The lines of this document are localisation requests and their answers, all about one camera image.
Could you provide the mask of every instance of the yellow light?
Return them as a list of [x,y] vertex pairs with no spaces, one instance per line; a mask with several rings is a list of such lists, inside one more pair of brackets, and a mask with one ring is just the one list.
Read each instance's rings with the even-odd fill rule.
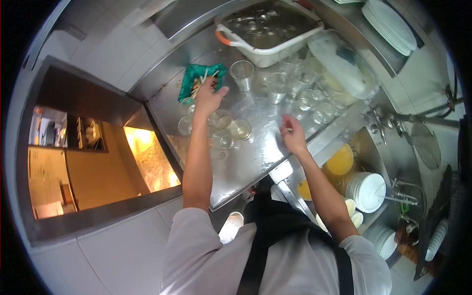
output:
[[124,127],[129,147],[151,192],[180,184],[153,131]]

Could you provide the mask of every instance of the apron strap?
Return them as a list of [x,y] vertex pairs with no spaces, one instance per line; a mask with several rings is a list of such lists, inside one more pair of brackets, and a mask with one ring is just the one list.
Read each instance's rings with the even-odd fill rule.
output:
[[[291,234],[306,229],[310,230],[308,234],[310,240],[321,240],[333,250],[339,279],[339,294],[353,295],[351,259],[345,249],[338,247],[332,237],[312,223],[301,211],[293,209],[284,202],[271,200],[270,203],[269,206],[266,204],[261,208],[262,214],[259,213],[259,216],[254,218],[257,230],[236,295],[258,295],[269,247]],[[277,209],[271,214],[268,212],[269,208]]]

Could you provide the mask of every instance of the yellow plate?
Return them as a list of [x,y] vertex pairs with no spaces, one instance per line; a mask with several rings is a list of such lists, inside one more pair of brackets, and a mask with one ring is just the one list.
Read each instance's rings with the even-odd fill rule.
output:
[[351,170],[353,164],[353,150],[348,144],[345,144],[331,157],[331,159],[326,162],[325,166],[326,169],[333,175],[342,176]]
[[310,188],[308,187],[308,182],[306,179],[298,185],[297,191],[305,201],[312,200],[312,194],[310,193]]

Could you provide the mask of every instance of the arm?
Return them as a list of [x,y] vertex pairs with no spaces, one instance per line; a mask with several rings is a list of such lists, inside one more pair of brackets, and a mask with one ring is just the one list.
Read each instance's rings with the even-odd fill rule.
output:
[[210,205],[211,186],[213,185],[208,146],[208,117],[216,111],[221,99],[229,91],[229,88],[225,86],[213,93],[210,88],[212,81],[212,77],[207,78],[195,98],[192,134],[190,135],[182,180],[184,208],[196,207],[206,212],[208,212]]
[[306,147],[305,134],[292,116],[282,116],[280,133],[287,148],[298,158],[306,175],[313,204],[326,228],[340,243],[348,236],[359,235],[347,212],[342,196],[331,185]]

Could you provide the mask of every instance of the white shoe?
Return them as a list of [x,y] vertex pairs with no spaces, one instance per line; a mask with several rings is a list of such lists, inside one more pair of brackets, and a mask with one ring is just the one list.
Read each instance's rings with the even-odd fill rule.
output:
[[237,211],[231,213],[218,234],[219,240],[223,244],[228,244],[229,242],[235,239],[239,228],[243,225],[243,215]]

